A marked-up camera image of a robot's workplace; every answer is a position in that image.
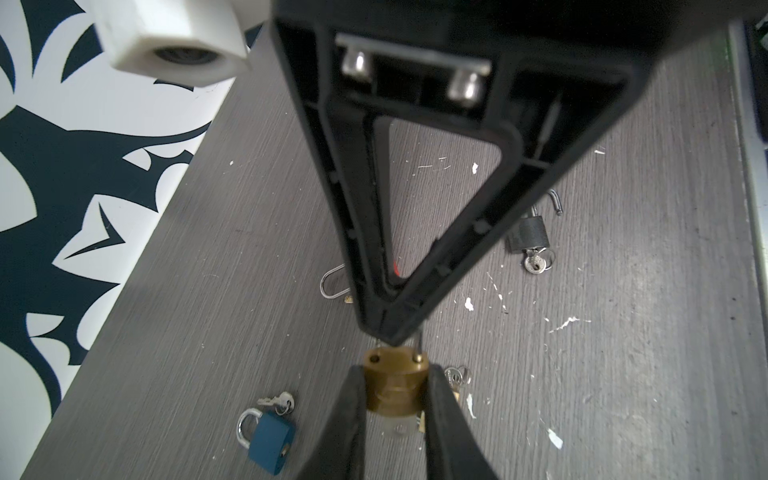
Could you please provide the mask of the small brass padlock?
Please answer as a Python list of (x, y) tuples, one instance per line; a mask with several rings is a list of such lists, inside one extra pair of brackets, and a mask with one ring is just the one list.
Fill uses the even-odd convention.
[(423, 411), (430, 363), (421, 330), (412, 336), (410, 345), (391, 346), (377, 341), (365, 353), (362, 366), (369, 412), (400, 418)]

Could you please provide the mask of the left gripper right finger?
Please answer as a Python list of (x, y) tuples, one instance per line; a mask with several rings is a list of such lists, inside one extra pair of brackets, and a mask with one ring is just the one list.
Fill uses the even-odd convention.
[(443, 369), (429, 368), (424, 392), (428, 479), (497, 479), (456, 401)]

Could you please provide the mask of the brass padlock with key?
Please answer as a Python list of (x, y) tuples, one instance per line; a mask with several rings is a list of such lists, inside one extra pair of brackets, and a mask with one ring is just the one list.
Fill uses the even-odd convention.
[[(453, 392), (455, 400), (457, 403), (461, 404), (462, 390), (464, 386), (466, 386), (471, 381), (472, 378), (470, 369), (466, 365), (447, 366), (444, 368), (443, 372)], [(421, 412), (420, 416), (417, 417), (417, 427), (419, 433), (425, 434), (426, 421), (423, 411)]]

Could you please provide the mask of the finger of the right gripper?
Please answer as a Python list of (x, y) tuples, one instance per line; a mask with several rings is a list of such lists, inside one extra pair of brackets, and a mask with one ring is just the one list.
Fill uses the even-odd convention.
[(641, 95), (650, 1), (277, 1), (360, 328), (417, 331)]

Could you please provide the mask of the blue padlock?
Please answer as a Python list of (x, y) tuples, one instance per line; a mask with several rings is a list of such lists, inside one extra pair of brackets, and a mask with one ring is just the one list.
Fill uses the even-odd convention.
[(288, 418), (295, 399), (288, 391), (261, 398), (256, 407), (244, 410), (236, 424), (236, 440), (248, 459), (265, 472), (281, 473), (291, 451), (296, 427)]

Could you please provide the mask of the black padlock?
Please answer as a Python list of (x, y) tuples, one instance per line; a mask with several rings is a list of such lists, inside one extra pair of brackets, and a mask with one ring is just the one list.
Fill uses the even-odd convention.
[(504, 247), (508, 254), (522, 255), (521, 264), (532, 275), (549, 271), (556, 259), (544, 218), (536, 205), (532, 205), (507, 232)]

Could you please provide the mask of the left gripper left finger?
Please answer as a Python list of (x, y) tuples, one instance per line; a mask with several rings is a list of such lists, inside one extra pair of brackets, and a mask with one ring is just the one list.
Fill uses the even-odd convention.
[(364, 479), (367, 392), (362, 366), (352, 366), (317, 445), (297, 479)]

